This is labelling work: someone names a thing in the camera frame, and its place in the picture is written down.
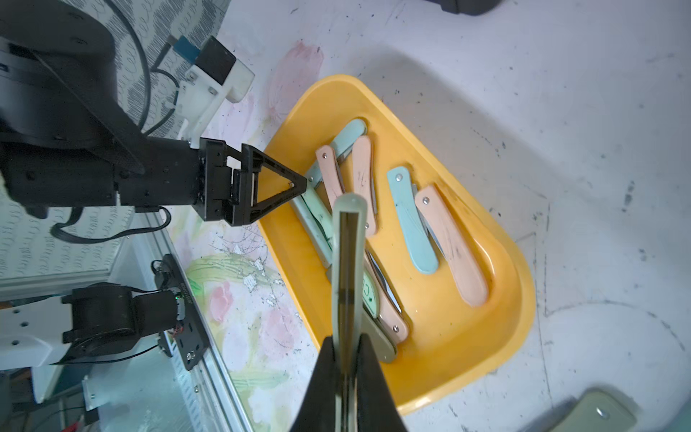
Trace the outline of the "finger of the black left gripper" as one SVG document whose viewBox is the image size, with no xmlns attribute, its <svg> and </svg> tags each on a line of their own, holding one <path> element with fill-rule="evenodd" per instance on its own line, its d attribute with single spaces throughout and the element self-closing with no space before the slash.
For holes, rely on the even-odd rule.
<svg viewBox="0 0 691 432">
<path fill-rule="evenodd" d="M 307 189 L 303 175 L 253 146 L 230 149 L 230 157 L 239 162 L 231 175 L 231 226 L 251 225 Z"/>
</svg>

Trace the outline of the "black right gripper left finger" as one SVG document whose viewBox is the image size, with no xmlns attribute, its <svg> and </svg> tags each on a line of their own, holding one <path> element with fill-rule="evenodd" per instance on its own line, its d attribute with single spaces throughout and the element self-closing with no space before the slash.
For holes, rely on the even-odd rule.
<svg viewBox="0 0 691 432">
<path fill-rule="evenodd" d="M 333 338 L 323 340 L 300 410 L 291 431 L 339 431 L 337 397 L 340 396 L 341 371 Z"/>
</svg>

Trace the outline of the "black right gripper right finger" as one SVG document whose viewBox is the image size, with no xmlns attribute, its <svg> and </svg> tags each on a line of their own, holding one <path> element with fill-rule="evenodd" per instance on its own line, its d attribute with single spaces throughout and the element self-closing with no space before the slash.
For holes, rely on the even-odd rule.
<svg viewBox="0 0 691 432">
<path fill-rule="evenodd" d="M 406 432 L 369 336 L 360 337 L 356 358 L 358 431 Z"/>
</svg>

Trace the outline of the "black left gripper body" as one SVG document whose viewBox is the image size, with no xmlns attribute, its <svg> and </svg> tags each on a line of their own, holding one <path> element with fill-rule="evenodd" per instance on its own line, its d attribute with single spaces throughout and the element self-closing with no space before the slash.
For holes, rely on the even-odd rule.
<svg viewBox="0 0 691 432">
<path fill-rule="evenodd" d="M 1 174 L 8 196 L 31 216 L 44 219 L 51 208 L 121 204 L 153 211 L 192 205 L 214 221 L 230 198 L 228 158 L 238 150 L 222 140 L 203 139 L 199 149 L 181 140 L 147 137 L 140 142 L 142 174 L 111 160 L 121 145 L 101 131 L 85 140 L 51 140 L 4 132 Z"/>
</svg>

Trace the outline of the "yellow plastic storage tray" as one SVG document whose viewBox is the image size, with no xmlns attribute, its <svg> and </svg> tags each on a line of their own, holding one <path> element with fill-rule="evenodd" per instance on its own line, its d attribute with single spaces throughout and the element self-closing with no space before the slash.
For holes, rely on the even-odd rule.
<svg viewBox="0 0 691 432">
<path fill-rule="evenodd" d="M 531 270 L 518 245 L 424 144 L 359 79 L 326 77 L 295 104 L 267 154 L 295 169 L 313 162 L 318 145 L 355 118 L 374 136 L 379 231 L 374 256 L 401 300 L 412 331 L 383 373 L 402 414 L 457 392 L 499 368 L 522 347 L 534 323 Z M 420 185 L 439 192 L 480 265 L 489 289 L 484 306 L 467 305 L 441 263 L 433 275 L 416 268 L 404 245 L 386 173 L 404 165 Z"/>
</svg>

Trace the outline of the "mint folding knife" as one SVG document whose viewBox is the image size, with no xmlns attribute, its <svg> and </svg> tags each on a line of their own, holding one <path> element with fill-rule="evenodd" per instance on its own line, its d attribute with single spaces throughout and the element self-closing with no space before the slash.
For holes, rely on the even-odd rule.
<svg viewBox="0 0 691 432">
<path fill-rule="evenodd" d="M 387 172 L 387 180 L 408 256 L 419 273 L 433 275 L 439 262 L 417 211 L 410 171 L 405 166 L 394 167 Z"/>
</svg>

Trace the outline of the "sage green fruit knife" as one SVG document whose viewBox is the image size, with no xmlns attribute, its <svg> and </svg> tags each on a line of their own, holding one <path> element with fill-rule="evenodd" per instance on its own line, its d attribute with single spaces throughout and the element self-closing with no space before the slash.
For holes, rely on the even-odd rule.
<svg viewBox="0 0 691 432">
<path fill-rule="evenodd" d="M 547 431 L 631 431 L 637 418 L 616 397 L 602 390 L 585 393 Z"/>
</svg>

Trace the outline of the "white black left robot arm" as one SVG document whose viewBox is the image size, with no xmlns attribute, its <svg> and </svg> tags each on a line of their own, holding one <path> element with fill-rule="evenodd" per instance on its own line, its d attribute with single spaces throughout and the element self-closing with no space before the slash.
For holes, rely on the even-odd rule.
<svg viewBox="0 0 691 432">
<path fill-rule="evenodd" d="M 179 82 L 179 140 L 155 137 L 117 102 L 115 41 L 61 1 L 1 5 L 1 175 L 8 196 L 44 219 L 123 205 L 190 205 L 205 221 L 246 226 L 303 194 L 304 176 L 250 145 L 203 135 L 221 103 L 248 93 L 253 73 L 208 39 Z"/>
</svg>

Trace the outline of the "beige glossy knife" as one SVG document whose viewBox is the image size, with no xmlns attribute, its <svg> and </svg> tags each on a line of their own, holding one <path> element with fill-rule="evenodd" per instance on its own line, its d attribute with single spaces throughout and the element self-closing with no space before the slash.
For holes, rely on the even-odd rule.
<svg viewBox="0 0 691 432">
<path fill-rule="evenodd" d="M 365 236 L 370 238 L 378 232 L 378 226 L 374 181 L 372 181 L 372 142 L 367 135 L 359 137 L 354 142 L 352 156 L 354 192 L 362 196 L 367 203 Z"/>
<path fill-rule="evenodd" d="M 336 199 L 344 193 L 344 185 L 340 175 L 338 158 L 330 145 L 325 145 L 317 149 L 316 158 L 330 206 L 334 207 Z"/>
</svg>

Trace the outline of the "mint knife in tray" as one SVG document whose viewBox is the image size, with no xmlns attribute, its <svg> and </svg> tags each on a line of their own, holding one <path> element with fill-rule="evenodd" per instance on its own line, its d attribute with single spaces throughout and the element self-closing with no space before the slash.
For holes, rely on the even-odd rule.
<svg viewBox="0 0 691 432">
<path fill-rule="evenodd" d="M 361 118 L 355 118 L 349 122 L 344 129 L 340 131 L 340 133 L 338 133 L 338 135 L 329 144 L 329 146 L 335 152 L 338 164 L 343 162 L 352 152 L 356 140 L 366 133 L 367 125 Z M 311 165 L 305 177 L 308 180 L 308 185 L 312 188 L 317 188 L 322 182 L 323 177 L 317 161 Z"/>
</svg>

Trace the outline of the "peach fruit knife in tray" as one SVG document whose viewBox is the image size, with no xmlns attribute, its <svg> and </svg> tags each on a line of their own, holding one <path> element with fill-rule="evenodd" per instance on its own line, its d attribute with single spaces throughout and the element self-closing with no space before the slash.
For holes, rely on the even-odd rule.
<svg viewBox="0 0 691 432">
<path fill-rule="evenodd" d="M 415 204 L 437 239 L 459 295 L 473 308 L 485 304 L 489 287 L 480 264 L 435 185 L 421 189 Z"/>
</svg>

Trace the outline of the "black Deli toolbox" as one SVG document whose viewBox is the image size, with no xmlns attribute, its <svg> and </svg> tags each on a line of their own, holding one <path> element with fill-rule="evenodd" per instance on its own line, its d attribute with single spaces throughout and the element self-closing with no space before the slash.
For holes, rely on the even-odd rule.
<svg viewBox="0 0 691 432">
<path fill-rule="evenodd" d="M 480 16 L 496 8 L 501 0 L 428 0 L 449 14 Z"/>
</svg>

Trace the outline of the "aluminium front rail frame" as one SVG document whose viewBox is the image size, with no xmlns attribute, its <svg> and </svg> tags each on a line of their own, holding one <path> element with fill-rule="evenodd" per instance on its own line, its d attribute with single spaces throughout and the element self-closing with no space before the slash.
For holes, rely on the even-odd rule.
<svg viewBox="0 0 691 432">
<path fill-rule="evenodd" d="M 162 219 L 151 213 L 97 210 L 86 235 L 148 228 L 104 246 L 52 239 L 48 221 L 12 205 L 1 212 L 1 325 L 4 354 L 19 333 L 48 319 L 50 307 L 75 288 L 108 282 L 152 291 L 164 271 L 178 270 Z M 182 335 L 142 338 L 130 351 L 80 365 L 18 366 L 1 371 L 5 431 L 248 431 L 251 426 L 198 304 L 188 302 Z"/>
</svg>

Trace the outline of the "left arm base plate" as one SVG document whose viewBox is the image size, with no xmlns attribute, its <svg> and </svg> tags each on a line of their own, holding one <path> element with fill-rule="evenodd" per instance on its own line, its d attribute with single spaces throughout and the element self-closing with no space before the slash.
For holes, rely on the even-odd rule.
<svg viewBox="0 0 691 432">
<path fill-rule="evenodd" d="M 158 290 L 175 298 L 176 325 L 172 327 L 173 339 L 187 371 L 192 371 L 210 348 L 211 342 L 203 325 L 202 315 L 194 301 L 190 284 L 172 254 L 151 263 Z"/>
</svg>

